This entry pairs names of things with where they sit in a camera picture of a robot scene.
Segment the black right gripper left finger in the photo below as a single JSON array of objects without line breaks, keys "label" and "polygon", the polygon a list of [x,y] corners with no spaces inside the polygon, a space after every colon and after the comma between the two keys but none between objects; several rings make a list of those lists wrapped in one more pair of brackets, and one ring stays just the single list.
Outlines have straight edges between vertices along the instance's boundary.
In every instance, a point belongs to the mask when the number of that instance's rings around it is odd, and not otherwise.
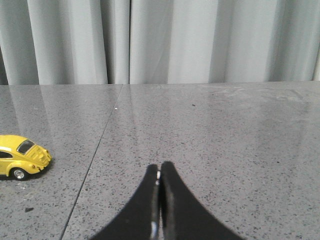
[{"label": "black right gripper left finger", "polygon": [[125,207],[93,240],[157,240],[159,237],[158,166],[150,164]]}]

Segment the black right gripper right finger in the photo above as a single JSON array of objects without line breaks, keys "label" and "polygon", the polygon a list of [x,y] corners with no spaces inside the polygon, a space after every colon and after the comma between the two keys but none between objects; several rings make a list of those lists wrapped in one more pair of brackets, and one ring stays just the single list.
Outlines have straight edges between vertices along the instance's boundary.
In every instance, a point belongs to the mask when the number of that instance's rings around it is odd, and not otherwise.
[{"label": "black right gripper right finger", "polygon": [[174,164],[161,165],[163,234],[166,240],[240,240],[190,192]]}]

